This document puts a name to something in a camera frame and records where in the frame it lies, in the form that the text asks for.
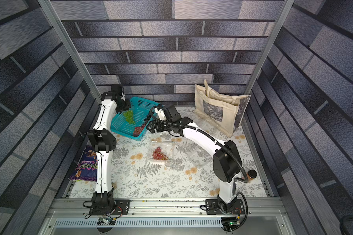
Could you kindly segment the green grape bunch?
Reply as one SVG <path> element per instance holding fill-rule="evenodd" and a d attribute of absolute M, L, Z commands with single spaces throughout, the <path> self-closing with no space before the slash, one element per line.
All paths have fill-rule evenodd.
<path fill-rule="evenodd" d="M 125 111 L 123 113 L 124 119 L 129 124 L 135 124 L 134 112 L 132 110 Z"/>

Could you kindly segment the teal plastic basket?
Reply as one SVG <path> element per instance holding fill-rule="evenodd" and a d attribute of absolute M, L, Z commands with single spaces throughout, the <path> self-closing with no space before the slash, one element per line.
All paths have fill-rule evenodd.
<path fill-rule="evenodd" d="M 146 125 L 152 120 L 149 111 L 159 103 L 140 97 L 132 97 L 129 101 L 130 109 L 116 114 L 111 121 L 110 130 L 124 137 L 140 141 L 146 133 Z"/>

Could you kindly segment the clear clamshell container front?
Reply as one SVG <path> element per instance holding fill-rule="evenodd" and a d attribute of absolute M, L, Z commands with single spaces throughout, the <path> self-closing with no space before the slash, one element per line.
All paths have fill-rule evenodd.
<path fill-rule="evenodd" d="M 175 159 L 176 145 L 172 141 L 151 141 L 148 144 L 147 159 L 157 164 Z"/>

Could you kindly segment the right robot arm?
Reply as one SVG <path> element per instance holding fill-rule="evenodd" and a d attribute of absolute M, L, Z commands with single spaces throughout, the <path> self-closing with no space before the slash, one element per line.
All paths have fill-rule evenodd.
<path fill-rule="evenodd" d="M 192 119 L 182 117 L 174 105 L 157 105 L 149 110 L 153 119 L 147 126 L 151 133 L 173 132 L 200 146 L 213 158 L 213 171 L 220 180 L 218 209 L 228 214 L 237 200 L 236 183 L 248 183 L 236 144 L 222 141 L 201 129 Z"/>

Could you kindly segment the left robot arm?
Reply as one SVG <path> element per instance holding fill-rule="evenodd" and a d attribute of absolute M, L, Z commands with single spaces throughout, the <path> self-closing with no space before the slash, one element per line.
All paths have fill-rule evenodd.
<path fill-rule="evenodd" d="M 87 137 L 96 153 L 97 180 L 90 206 L 90 215 L 111 215 L 116 208 L 111 183 L 111 161 L 117 140 L 110 131 L 112 119 L 130 108 L 130 102 L 125 100 L 122 85 L 112 84 L 108 92 L 101 95 L 99 116 L 93 129 Z"/>

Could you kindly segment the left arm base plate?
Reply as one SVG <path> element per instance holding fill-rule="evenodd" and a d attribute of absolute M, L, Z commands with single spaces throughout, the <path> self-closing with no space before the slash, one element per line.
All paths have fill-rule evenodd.
<path fill-rule="evenodd" d="M 89 215 L 109 215 L 123 216 L 128 214 L 131 201 L 128 199 L 114 199 L 107 205 L 98 206 L 92 205 L 89 210 Z"/>

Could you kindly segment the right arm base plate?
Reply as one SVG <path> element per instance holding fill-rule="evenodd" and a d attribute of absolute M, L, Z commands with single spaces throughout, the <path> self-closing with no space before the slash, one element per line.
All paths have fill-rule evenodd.
<path fill-rule="evenodd" d="M 218 199 L 206 199 L 205 207 L 208 215 L 244 215 L 246 213 L 245 206 L 241 199 L 234 199 L 229 204 Z"/>

